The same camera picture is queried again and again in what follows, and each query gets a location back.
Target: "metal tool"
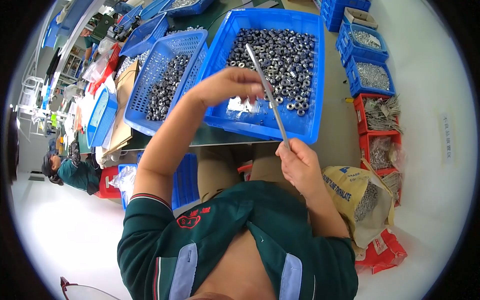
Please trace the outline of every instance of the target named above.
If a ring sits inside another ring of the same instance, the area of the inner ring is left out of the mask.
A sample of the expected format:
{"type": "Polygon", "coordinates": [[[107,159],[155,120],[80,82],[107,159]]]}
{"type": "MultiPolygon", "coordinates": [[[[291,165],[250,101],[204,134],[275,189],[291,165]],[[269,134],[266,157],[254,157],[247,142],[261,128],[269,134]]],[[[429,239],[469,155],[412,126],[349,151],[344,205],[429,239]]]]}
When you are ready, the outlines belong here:
{"type": "Polygon", "coordinates": [[[278,128],[282,133],[283,144],[285,144],[285,147],[287,147],[287,149],[290,150],[290,144],[288,143],[287,132],[285,131],[285,127],[283,127],[283,123],[280,118],[280,113],[278,113],[278,108],[277,108],[278,103],[276,102],[275,97],[273,97],[272,91],[270,91],[268,81],[265,79],[265,75],[262,71],[262,67],[260,66],[260,63],[255,57],[255,52],[253,51],[253,48],[250,46],[250,44],[246,44],[245,47],[247,48],[248,54],[250,54],[250,58],[252,59],[253,64],[255,65],[255,68],[257,69],[257,72],[260,75],[260,78],[262,79],[262,84],[264,85],[265,91],[267,92],[268,101],[270,101],[270,104],[272,105],[273,114],[275,115],[276,123],[278,124],[278,128]]]}

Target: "cardboard box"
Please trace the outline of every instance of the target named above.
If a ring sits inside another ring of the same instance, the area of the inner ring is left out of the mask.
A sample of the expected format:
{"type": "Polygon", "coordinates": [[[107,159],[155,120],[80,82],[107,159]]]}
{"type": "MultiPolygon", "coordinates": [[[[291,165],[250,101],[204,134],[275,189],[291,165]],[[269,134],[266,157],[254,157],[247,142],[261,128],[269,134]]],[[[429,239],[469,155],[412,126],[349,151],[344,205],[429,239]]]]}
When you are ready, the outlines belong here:
{"type": "Polygon", "coordinates": [[[367,26],[373,29],[377,29],[378,27],[377,22],[375,22],[372,15],[370,15],[368,12],[361,11],[351,7],[346,7],[343,15],[347,18],[350,24],[355,23],[355,24],[367,26]]]}

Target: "pile of metal parts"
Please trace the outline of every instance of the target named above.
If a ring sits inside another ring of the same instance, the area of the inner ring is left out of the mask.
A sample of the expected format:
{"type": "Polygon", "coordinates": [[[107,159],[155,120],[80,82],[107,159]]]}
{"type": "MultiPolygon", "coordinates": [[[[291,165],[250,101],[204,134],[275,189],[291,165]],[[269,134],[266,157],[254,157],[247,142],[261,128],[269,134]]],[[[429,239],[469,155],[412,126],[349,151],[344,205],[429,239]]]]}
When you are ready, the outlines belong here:
{"type": "Polygon", "coordinates": [[[355,212],[353,213],[353,217],[355,222],[362,221],[369,213],[373,211],[373,209],[377,206],[378,201],[378,187],[368,182],[367,188],[365,189],[365,193],[361,198],[359,204],[355,208],[355,212]]]}
{"type": "Polygon", "coordinates": [[[302,117],[312,93],[315,36],[289,29],[245,29],[237,33],[226,66],[255,70],[245,45],[252,45],[278,104],[302,117]]]}
{"type": "Polygon", "coordinates": [[[173,1],[172,6],[170,6],[169,9],[192,5],[197,1],[198,0],[175,0],[175,1],[173,1]]]}
{"type": "Polygon", "coordinates": [[[362,100],[369,130],[396,130],[403,134],[403,128],[396,122],[396,118],[400,115],[397,95],[387,100],[369,97],[362,100]]]}
{"type": "Polygon", "coordinates": [[[150,54],[150,49],[135,57],[126,57],[123,63],[120,65],[119,71],[117,72],[115,79],[119,78],[120,75],[126,69],[128,69],[136,60],[138,60],[138,65],[141,68],[145,63],[145,60],[147,59],[148,54],[150,54]]]}
{"type": "Polygon", "coordinates": [[[147,104],[148,113],[145,117],[147,120],[165,120],[189,61],[190,56],[177,55],[168,62],[167,69],[162,74],[163,78],[152,86],[148,95],[150,101],[147,104]]]}
{"type": "Polygon", "coordinates": [[[388,157],[389,148],[390,137],[379,136],[370,141],[370,165],[374,170],[392,167],[388,157]]]}
{"type": "Polygon", "coordinates": [[[383,67],[367,62],[357,62],[357,70],[361,85],[385,91],[390,90],[390,79],[383,67]]]}
{"type": "Polygon", "coordinates": [[[392,192],[393,194],[393,202],[397,202],[399,199],[398,196],[398,181],[400,179],[400,173],[398,172],[392,172],[388,175],[382,176],[382,181],[385,183],[387,188],[392,192]]]}
{"type": "Polygon", "coordinates": [[[165,33],[165,36],[169,36],[169,35],[172,35],[172,34],[175,34],[175,33],[179,33],[179,32],[184,32],[184,31],[201,30],[201,29],[203,29],[203,28],[204,28],[203,26],[197,25],[197,27],[187,27],[186,30],[172,30],[172,31],[167,31],[167,32],[165,33]]]}
{"type": "Polygon", "coordinates": [[[378,39],[374,36],[372,36],[371,34],[369,34],[368,32],[365,32],[365,31],[361,31],[361,30],[354,30],[353,31],[353,34],[351,31],[348,32],[348,34],[350,35],[350,38],[354,39],[353,36],[355,36],[355,39],[359,42],[359,43],[362,43],[364,45],[367,45],[367,46],[370,46],[370,47],[373,47],[373,48],[377,48],[377,49],[381,49],[382,46],[380,44],[378,44],[378,39]]]}

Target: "workbench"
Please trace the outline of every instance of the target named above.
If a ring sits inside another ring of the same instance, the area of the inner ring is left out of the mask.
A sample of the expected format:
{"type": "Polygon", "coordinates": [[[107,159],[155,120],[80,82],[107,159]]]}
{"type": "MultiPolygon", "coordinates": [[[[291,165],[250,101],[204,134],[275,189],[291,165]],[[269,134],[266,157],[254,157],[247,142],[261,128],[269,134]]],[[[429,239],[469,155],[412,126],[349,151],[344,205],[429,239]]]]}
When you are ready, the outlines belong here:
{"type": "MultiPolygon", "coordinates": [[[[204,29],[208,29],[207,45],[210,46],[218,28],[220,27],[220,24],[223,22],[223,19],[226,15],[226,13],[223,15],[221,15],[221,13],[227,12],[237,6],[242,6],[244,3],[247,3],[247,7],[253,7],[266,1],[267,0],[253,0],[251,3],[248,3],[249,0],[215,0],[207,9],[205,9],[204,13],[202,14],[179,17],[175,19],[169,18],[168,23],[170,24],[170,30],[185,30],[189,26],[196,27],[197,25],[204,27],[204,29]]],[[[278,5],[275,6],[275,9],[283,9],[284,7],[282,1],[276,1],[278,2],[278,5]]],[[[133,130],[132,139],[129,140],[128,144],[122,148],[122,151],[144,150],[151,138],[151,136],[133,130]]],[[[227,132],[221,128],[210,127],[207,124],[202,123],[200,128],[197,130],[190,147],[267,142],[269,141],[242,134],[227,132]]],[[[85,133],[78,135],[78,143],[80,146],[80,153],[90,153],[90,149],[87,147],[85,133]]]]}

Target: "hand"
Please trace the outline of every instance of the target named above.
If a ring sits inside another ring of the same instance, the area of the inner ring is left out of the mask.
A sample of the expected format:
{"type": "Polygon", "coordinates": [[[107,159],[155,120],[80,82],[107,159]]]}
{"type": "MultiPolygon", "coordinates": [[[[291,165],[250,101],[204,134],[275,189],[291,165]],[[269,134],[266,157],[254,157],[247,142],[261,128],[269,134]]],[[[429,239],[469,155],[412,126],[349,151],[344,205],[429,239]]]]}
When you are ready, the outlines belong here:
{"type": "Polygon", "coordinates": [[[199,99],[205,108],[216,106],[231,96],[247,97],[253,104],[257,97],[264,97],[260,75],[252,70],[228,67],[202,80],[189,92],[199,99]]]}
{"type": "Polygon", "coordinates": [[[275,155],[282,160],[282,173],[305,198],[318,195],[319,184],[323,184],[318,156],[304,142],[289,139],[291,151],[281,142],[275,155]]]}

